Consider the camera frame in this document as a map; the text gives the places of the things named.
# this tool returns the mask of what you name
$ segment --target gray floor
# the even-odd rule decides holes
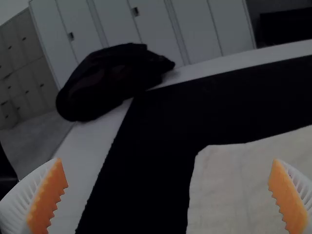
[[[1,130],[1,144],[19,179],[51,159],[73,125],[54,111]]]

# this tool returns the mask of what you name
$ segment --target locker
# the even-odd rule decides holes
[[[47,59],[53,68],[57,86],[62,88],[78,62],[64,29],[57,4],[54,0],[32,0],[30,6]]]
[[[26,58],[24,56],[13,22],[9,21],[0,30],[4,43],[7,47],[9,57],[11,58],[13,68],[17,70],[25,66],[27,63]]]
[[[4,114],[0,106],[0,130],[4,128],[4,122],[5,122]]]
[[[29,10],[24,11],[14,19],[19,41],[24,46],[28,62],[43,56],[43,51],[35,31]]]
[[[25,95],[13,98],[12,103],[21,119],[26,120],[32,116],[32,111],[28,105]]]
[[[0,104],[7,101],[9,99],[9,94],[7,92],[7,88],[4,84],[4,82],[0,81]]]
[[[222,56],[206,0],[172,0],[191,63]]]
[[[2,39],[2,36],[0,34],[0,52],[2,52],[3,50],[5,50],[5,45],[4,45],[4,41]]]
[[[86,0],[56,0],[65,29],[78,62],[91,52],[102,49],[97,29]]]
[[[59,91],[54,83],[51,71],[45,58],[41,58],[33,62],[31,67],[46,103],[49,108],[54,108],[55,100]]]
[[[14,127],[18,121],[19,118],[17,116],[17,113],[15,109],[13,108],[13,105],[10,101],[4,102],[0,104],[2,114],[4,116],[4,127],[5,128],[12,128]]]
[[[242,0],[209,0],[223,55],[254,49]]]
[[[10,58],[6,51],[0,52],[0,79],[6,77],[13,72],[10,64]]]
[[[11,98],[14,98],[22,94],[22,90],[17,80],[15,73],[12,73],[8,78],[4,79],[4,84],[6,86],[7,92]]]
[[[33,90],[37,88],[33,72],[29,65],[16,71],[16,75],[20,87],[24,92],[26,92],[27,90]]]
[[[129,0],[143,43],[183,66],[183,60],[164,0]]]
[[[37,89],[26,91],[25,96],[35,115],[42,114],[45,111],[43,98]]]
[[[94,0],[109,46],[141,43],[127,0]]]

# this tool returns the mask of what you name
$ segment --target orange serrated edge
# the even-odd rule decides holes
[[[33,234],[47,234],[47,227],[51,225],[50,219],[54,217],[53,211],[57,209],[56,203],[68,188],[62,161],[56,160],[41,186],[38,188],[34,202],[30,207],[26,222]]]
[[[308,212],[293,184],[290,176],[280,161],[274,159],[269,177],[269,191],[276,199],[279,211],[286,222],[285,229],[290,234],[301,234],[308,225]]]

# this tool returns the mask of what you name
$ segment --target black mat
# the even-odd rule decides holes
[[[184,234],[196,154],[312,124],[312,57],[146,92],[131,105],[77,232]]]

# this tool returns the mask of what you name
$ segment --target white table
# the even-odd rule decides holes
[[[170,72],[156,88],[255,65],[312,55],[312,40],[252,50],[189,65]],[[50,234],[74,234],[108,151],[128,111],[131,99],[86,123],[78,123],[55,157],[62,159],[69,188],[51,219]]]

